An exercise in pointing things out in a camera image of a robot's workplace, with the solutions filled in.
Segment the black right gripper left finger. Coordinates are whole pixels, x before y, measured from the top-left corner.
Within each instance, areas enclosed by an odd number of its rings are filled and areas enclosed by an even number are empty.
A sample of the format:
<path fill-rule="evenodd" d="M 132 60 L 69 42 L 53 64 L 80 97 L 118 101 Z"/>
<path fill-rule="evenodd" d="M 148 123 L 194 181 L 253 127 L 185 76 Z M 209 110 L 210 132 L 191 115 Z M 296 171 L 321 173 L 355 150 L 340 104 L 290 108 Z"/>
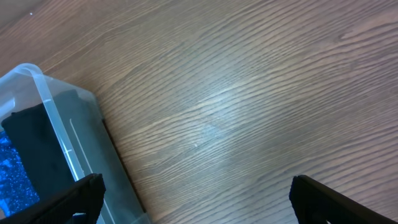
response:
<path fill-rule="evenodd" d="M 101 174 L 90 174 L 58 195 L 1 220 L 1 224 L 95 224 L 104 204 Z"/>

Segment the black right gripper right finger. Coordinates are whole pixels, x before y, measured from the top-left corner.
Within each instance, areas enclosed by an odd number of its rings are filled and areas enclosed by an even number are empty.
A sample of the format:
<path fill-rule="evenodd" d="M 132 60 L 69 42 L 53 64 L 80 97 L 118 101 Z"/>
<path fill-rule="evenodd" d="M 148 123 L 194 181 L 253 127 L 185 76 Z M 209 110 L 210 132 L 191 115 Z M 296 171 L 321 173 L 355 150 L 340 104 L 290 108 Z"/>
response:
<path fill-rule="evenodd" d="M 293 177 L 289 200 L 299 224 L 397 224 L 306 175 Z"/>

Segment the black cloth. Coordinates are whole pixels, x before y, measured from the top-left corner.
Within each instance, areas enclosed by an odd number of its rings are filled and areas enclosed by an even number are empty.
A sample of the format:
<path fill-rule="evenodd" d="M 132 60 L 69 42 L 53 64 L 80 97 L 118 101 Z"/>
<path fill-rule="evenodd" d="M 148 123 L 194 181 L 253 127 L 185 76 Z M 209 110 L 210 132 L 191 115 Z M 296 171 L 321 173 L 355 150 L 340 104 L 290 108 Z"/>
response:
<path fill-rule="evenodd" d="M 88 104 L 77 91 L 64 91 L 54 98 L 62 123 L 77 147 L 85 145 L 90 137 L 87 126 Z M 14 112 L 1 123 L 22 161 L 34 190 L 40 200 L 68 189 L 74 184 L 67 160 L 53 130 L 44 105 Z"/>

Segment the sparkly blue cloth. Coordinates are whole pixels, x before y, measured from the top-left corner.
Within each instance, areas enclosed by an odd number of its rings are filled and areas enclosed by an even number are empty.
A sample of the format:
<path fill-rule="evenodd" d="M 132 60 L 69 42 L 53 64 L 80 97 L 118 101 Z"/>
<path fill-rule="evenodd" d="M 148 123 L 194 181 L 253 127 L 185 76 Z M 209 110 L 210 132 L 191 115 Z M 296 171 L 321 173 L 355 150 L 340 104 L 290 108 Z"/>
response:
<path fill-rule="evenodd" d="M 1 131 L 1 214 L 20 212 L 40 200 L 8 135 Z"/>

